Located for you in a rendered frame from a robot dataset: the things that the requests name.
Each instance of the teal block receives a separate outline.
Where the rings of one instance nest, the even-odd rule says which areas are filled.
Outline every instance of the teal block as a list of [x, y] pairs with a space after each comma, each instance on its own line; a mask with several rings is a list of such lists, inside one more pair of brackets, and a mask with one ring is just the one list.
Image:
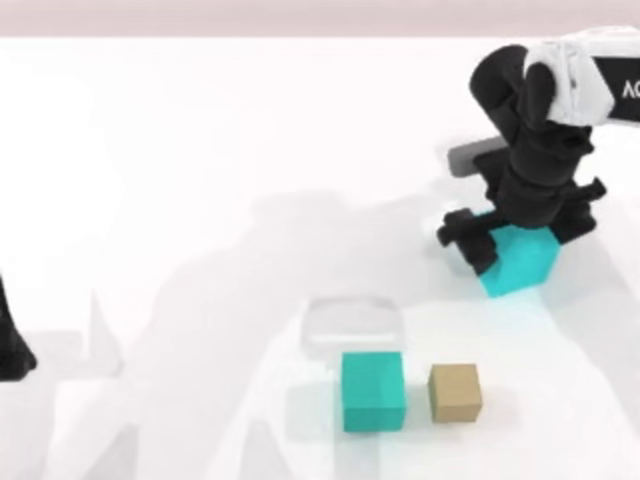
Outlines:
[[344, 353], [340, 390], [345, 432], [402, 429], [407, 398], [399, 352]]
[[549, 228], [526, 230], [507, 226], [491, 232], [498, 261], [480, 281], [490, 297], [499, 297], [543, 284], [560, 252], [560, 243]]

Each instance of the toy block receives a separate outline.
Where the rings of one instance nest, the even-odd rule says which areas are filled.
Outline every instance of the toy block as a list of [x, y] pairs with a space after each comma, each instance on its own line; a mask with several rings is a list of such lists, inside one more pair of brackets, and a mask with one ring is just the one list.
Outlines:
[[341, 397], [345, 432], [401, 430], [407, 410], [402, 355], [344, 353]]
[[527, 230], [514, 226], [490, 232], [496, 242], [498, 260], [480, 281], [494, 298], [543, 284], [553, 268], [560, 242], [549, 228]]
[[475, 422], [482, 409], [482, 391], [475, 365], [434, 365], [429, 376], [433, 421]]

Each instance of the wooden block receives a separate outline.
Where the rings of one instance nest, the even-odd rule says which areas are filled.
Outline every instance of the wooden block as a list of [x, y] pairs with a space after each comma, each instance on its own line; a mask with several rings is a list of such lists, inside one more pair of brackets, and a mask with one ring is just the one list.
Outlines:
[[482, 409], [482, 391], [475, 365], [434, 365], [429, 376], [433, 421], [475, 422]]

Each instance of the teal object under person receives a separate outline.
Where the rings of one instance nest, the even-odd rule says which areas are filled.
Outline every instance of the teal object under person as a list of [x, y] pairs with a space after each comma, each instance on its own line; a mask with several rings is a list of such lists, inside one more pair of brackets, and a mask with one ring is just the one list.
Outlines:
[[549, 228], [527, 230], [507, 226], [493, 230], [498, 261], [480, 276], [494, 298], [543, 284], [558, 257], [560, 242]]
[[402, 429], [407, 399], [399, 352], [344, 353], [340, 389], [345, 432]]

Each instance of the white backdrop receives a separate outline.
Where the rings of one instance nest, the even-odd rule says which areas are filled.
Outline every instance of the white backdrop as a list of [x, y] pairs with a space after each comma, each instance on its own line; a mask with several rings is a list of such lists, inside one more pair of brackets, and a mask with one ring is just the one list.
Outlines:
[[[467, 83], [511, 41], [1, 42], [0, 259], [42, 366], [0, 386], [0, 476], [638, 478], [637, 131], [596, 132], [599, 230], [542, 289], [488, 301], [433, 240], [483, 205], [442, 152], [493, 135]], [[405, 432], [340, 434], [323, 302], [401, 332]], [[428, 420], [448, 361], [477, 424]]]

